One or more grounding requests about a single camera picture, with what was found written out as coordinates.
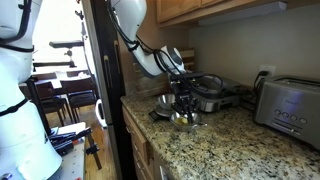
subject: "cabinet door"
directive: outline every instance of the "cabinet door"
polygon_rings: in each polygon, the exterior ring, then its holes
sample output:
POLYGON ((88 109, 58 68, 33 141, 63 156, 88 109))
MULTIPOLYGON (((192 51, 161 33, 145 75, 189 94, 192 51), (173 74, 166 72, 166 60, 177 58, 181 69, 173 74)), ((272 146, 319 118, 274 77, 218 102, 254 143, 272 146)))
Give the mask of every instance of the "cabinet door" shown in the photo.
POLYGON ((227 0, 201 0, 201 7, 218 4, 222 1, 227 1, 227 0))
POLYGON ((199 8, 201 0, 157 0, 158 22, 163 22, 199 8))

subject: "kitchen counter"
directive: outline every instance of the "kitchen counter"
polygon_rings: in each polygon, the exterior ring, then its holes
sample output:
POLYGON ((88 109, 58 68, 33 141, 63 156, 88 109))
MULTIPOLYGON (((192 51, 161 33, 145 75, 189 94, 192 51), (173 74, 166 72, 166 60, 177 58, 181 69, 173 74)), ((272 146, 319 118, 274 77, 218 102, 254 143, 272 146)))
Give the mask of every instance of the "kitchen counter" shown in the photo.
POLYGON ((208 126, 187 133, 151 121, 156 97, 121 100, 176 179, 320 179, 320 151, 254 123, 241 107, 201 113, 208 126))

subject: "metal bowl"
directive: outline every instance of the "metal bowl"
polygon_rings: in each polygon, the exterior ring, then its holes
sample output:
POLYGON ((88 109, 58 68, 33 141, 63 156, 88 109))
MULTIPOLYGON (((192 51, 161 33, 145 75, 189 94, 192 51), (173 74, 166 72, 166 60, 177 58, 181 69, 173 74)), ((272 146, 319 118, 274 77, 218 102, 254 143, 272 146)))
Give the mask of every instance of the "metal bowl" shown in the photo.
POLYGON ((171 110, 171 104, 174 103, 175 97, 173 94, 164 94, 158 97, 159 105, 166 110, 171 110))
POLYGON ((170 121, 171 123, 175 126, 175 128, 178 131, 183 131, 183 132, 191 132, 194 128, 198 126, 207 126, 207 124, 201 123, 201 116, 198 113, 192 113, 192 118, 193 122, 189 123, 187 122, 186 124, 178 123, 177 119, 178 118, 187 118, 187 115, 180 115, 179 113, 173 113, 170 116, 170 121))

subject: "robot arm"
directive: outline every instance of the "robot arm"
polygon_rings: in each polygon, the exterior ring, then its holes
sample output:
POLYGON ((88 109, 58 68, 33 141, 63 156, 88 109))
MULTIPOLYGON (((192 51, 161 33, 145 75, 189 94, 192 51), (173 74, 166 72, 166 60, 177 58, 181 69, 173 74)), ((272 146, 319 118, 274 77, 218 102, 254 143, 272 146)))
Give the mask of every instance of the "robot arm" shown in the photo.
POLYGON ((196 93, 200 96, 207 94, 197 89, 194 80, 205 74, 187 73, 181 56, 175 48, 167 46, 160 50, 143 48, 144 44, 136 37, 136 34, 146 15, 145 0, 109 0, 107 5, 115 28, 126 43, 128 50, 134 54, 141 65, 144 75, 153 78, 167 72, 176 101, 172 108, 180 114, 187 114, 189 123, 192 123, 192 113, 198 105, 198 100, 192 94, 196 93))

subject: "hardwood floor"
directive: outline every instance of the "hardwood floor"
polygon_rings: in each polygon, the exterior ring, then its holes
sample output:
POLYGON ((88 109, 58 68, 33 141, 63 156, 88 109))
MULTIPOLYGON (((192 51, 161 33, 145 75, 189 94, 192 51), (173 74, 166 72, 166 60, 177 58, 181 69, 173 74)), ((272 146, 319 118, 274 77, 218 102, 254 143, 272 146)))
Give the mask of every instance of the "hardwood floor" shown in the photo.
MULTIPOLYGON (((61 127, 59 118, 56 113, 50 113, 46 116, 50 127, 61 127)), ((96 121, 94 106, 80 108, 79 116, 80 121, 86 122, 86 126, 90 126, 93 130, 92 137, 100 148, 100 151, 98 151, 98 156, 102 165, 102 169, 98 170, 93 155, 86 155, 86 180, 116 180, 117 178, 108 133, 102 130, 99 123, 96 121)), ((72 124, 69 117, 66 117, 64 123, 66 126, 72 124)))

